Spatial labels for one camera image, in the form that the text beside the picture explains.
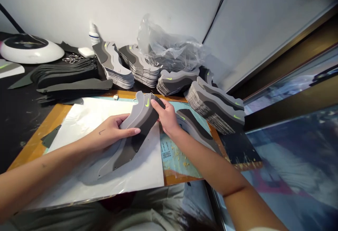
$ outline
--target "black cable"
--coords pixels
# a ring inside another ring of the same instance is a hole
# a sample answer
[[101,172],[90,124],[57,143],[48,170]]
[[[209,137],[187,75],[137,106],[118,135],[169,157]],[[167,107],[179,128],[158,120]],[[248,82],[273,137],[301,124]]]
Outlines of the black cable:
[[15,27],[15,29],[19,32],[19,33],[25,33],[24,30],[20,27],[20,25],[18,25],[17,22],[15,22],[14,18],[12,18],[12,16],[8,13],[8,11],[2,6],[2,4],[0,3],[0,10],[1,12],[7,17],[7,19],[11,22],[11,24]]
[[207,34],[205,34],[205,37],[204,37],[204,39],[203,39],[203,41],[202,41],[202,44],[204,44],[204,41],[206,40],[206,38],[207,38],[208,35],[209,35],[209,32],[210,32],[210,30],[211,30],[211,27],[212,27],[212,25],[214,24],[214,21],[215,21],[216,16],[217,16],[217,14],[218,14],[218,12],[219,12],[221,6],[222,6],[223,1],[224,1],[224,0],[220,0],[220,2],[219,2],[219,4],[218,4],[218,7],[217,7],[217,10],[216,10],[215,16],[214,16],[214,18],[213,18],[213,20],[212,20],[212,22],[211,22],[211,25],[210,25],[210,27],[209,27],[209,29],[208,29],[208,31],[207,31]]

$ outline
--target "white bottle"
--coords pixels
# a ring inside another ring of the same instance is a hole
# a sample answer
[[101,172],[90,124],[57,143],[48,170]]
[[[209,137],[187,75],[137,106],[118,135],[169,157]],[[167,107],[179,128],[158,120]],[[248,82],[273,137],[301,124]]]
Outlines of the white bottle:
[[92,45],[96,45],[100,42],[100,36],[96,32],[95,25],[92,23],[92,21],[89,22],[89,38]]

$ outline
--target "desk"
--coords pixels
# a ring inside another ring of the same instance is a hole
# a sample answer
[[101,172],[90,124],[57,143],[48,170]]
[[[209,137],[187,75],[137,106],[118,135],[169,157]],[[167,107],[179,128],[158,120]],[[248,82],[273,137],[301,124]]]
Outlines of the desk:
[[[120,98],[133,99],[135,98],[136,93],[131,92],[131,91],[123,91],[123,90],[111,90],[109,93],[105,94],[104,96],[113,97],[115,94],[119,95]],[[169,97],[164,97],[164,98],[168,101],[187,102],[184,97],[169,96]],[[70,111],[70,109],[71,109],[71,105],[63,105],[63,104],[55,105],[54,108],[49,113],[49,115],[42,122],[40,127],[36,130],[36,132],[33,134],[31,139],[27,142],[25,147],[22,149],[20,154],[17,156],[17,158],[8,168],[8,170],[14,169],[20,165],[23,165],[29,161],[32,161],[42,156],[46,148],[42,145],[41,138],[45,136],[46,134],[50,133],[58,125],[60,125],[63,119],[65,118],[65,116],[67,115],[67,113]],[[222,144],[222,141],[217,131],[212,126],[209,125],[209,127],[210,127],[213,138],[217,142],[223,154],[223,157],[229,161],[229,157],[225,151],[225,148]],[[236,168],[244,171],[244,170],[249,170],[249,169],[254,169],[254,168],[260,168],[262,167],[262,162],[257,160],[251,163],[236,163],[234,165]],[[163,176],[164,176],[164,184],[166,186],[178,184],[182,182],[198,180],[198,178],[181,175],[172,170],[164,170]]]
[[[11,36],[0,32],[0,40]],[[37,65],[23,65],[25,74],[37,67]],[[34,84],[7,90],[7,88],[21,79],[25,74],[15,75],[0,79],[0,99],[3,107],[0,113],[0,132],[2,142],[0,144],[0,173],[5,172],[8,167],[13,169],[41,156],[45,148],[41,144],[41,138],[60,125],[70,110],[70,105],[57,104],[52,107],[43,107],[36,99],[42,95],[36,91]],[[134,98],[134,93],[122,90],[114,85],[106,96],[118,94],[121,98]],[[139,82],[135,82],[131,91],[152,92],[157,96],[156,89],[151,89]],[[186,102],[183,93],[175,94],[176,97],[166,97],[169,101]],[[245,171],[262,167],[259,155],[255,152],[252,144],[244,133],[219,136],[217,131],[211,127],[211,133],[216,142],[221,146],[224,158],[229,160],[237,169]],[[180,176],[166,171],[165,183],[175,184],[196,180],[194,177]]]

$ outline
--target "forearm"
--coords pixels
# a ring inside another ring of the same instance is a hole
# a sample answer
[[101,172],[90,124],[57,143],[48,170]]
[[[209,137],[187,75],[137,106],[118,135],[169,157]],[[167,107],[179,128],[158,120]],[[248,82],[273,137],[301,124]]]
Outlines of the forearm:
[[286,230],[256,190],[231,163],[182,129],[175,130],[169,136],[204,179],[223,196],[236,230],[249,230],[253,227]]
[[184,130],[175,130],[170,137],[204,179],[222,196],[251,186],[231,163],[196,141]]
[[67,175],[87,155],[73,142],[38,159],[0,175],[0,222],[18,212],[30,201]]

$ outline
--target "green swoosh logo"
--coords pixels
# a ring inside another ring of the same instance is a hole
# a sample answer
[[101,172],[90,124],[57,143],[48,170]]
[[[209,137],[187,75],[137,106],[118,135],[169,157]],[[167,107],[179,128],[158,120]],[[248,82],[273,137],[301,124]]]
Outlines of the green swoosh logo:
[[6,64],[6,65],[3,65],[3,66],[0,66],[0,69],[1,69],[1,68],[4,68],[4,67],[6,67],[6,66],[8,66],[8,64]]

